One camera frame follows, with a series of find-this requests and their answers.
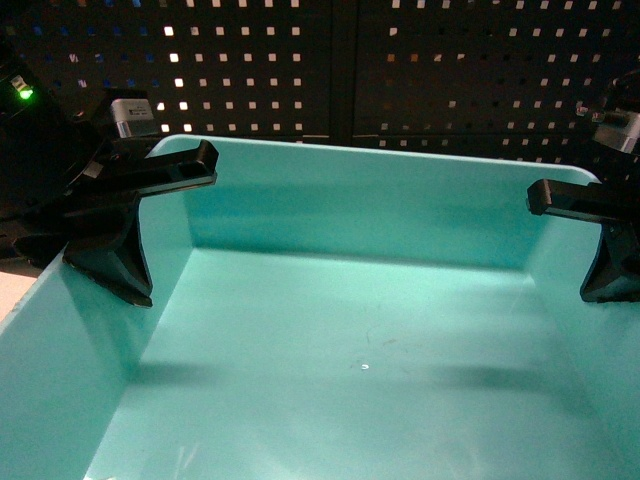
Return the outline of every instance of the black pegboard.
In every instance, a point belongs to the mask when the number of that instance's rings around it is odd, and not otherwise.
[[[167,133],[564,163],[624,183],[634,157],[590,141],[575,107],[638,66],[639,17],[630,0],[50,0],[4,31],[65,102],[144,88]]]
[[[298,0],[51,2],[5,31],[63,98],[148,90],[167,133],[329,134],[331,8]]]

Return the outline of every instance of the teal plastic bin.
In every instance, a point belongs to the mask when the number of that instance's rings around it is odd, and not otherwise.
[[[525,204],[591,174],[209,140],[142,203],[153,308],[58,259],[0,323],[0,479],[640,478],[640,307]]]

